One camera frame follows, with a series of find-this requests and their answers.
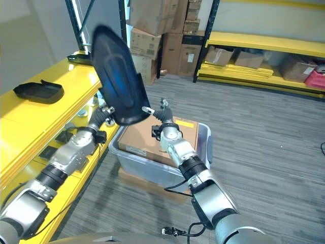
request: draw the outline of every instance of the yellow label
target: yellow label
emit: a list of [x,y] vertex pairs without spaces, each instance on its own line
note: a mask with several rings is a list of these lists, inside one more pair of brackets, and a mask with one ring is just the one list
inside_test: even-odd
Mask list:
[[185,122],[185,121],[181,121],[181,120],[176,120],[175,123],[178,124],[178,125],[180,125],[180,126],[186,126],[186,127],[194,128],[194,124],[189,123],[189,122]]

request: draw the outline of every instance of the plastic storage bin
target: plastic storage bin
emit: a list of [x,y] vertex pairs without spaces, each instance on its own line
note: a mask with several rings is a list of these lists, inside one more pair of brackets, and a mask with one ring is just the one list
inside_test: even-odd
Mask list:
[[[108,148],[111,153],[117,155],[123,169],[127,173],[136,175],[163,187],[174,186],[184,180],[180,170],[177,168],[119,150],[117,140],[125,129],[126,127],[121,127],[117,131],[108,145]],[[202,123],[199,123],[197,153],[207,168],[210,168],[213,156],[211,130],[207,125]],[[184,184],[174,190],[183,192],[186,189],[187,185]]]
[[311,72],[305,81],[307,86],[325,89],[325,75],[318,74],[315,70]]

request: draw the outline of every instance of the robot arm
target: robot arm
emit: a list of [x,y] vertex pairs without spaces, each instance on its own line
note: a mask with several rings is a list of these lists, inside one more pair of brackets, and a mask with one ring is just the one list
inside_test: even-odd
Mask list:
[[162,121],[153,126],[152,136],[160,141],[161,147],[180,169],[187,181],[193,198],[192,205],[202,222],[210,230],[215,230],[218,244],[246,244],[275,242],[256,228],[253,220],[239,214],[232,196],[199,159],[190,143],[182,138],[178,125],[173,123],[173,115],[165,99],[161,101],[162,110],[154,111],[143,107]]
[[113,112],[113,108],[98,108],[89,125],[79,128],[77,134],[55,152],[42,172],[1,209],[0,243],[14,244],[35,235],[49,212],[46,202],[53,200],[69,175],[83,168],[96,144],[106,141],[106,133],[99,131],[99,127]]

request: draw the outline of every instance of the gray carpet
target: gray carpet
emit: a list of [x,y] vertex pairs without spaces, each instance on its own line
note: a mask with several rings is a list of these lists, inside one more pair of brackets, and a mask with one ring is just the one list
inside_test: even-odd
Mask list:
[[[147,93],[153,108],[164,96],[175,116],[211,128],[212,170],[243,215],[278,244],[325,243],[325,156],[319,148],[325,141],[324,102],[172,75]],[[159,235],[164,226],[185,230],[198,220],[189,199],[180,205],[122,183],[119,166],[109,152],[54,239],[108,231]],[[185,237],[176,239],[186,243]],[[191,243],[215,243],[214,232]]]

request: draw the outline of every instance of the red container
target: red container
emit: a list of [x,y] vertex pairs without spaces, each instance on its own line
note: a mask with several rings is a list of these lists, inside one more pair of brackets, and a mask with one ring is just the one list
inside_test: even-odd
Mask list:
[[325,89],[325,75],[318,74],[315,70],[305,80],[307,86]]

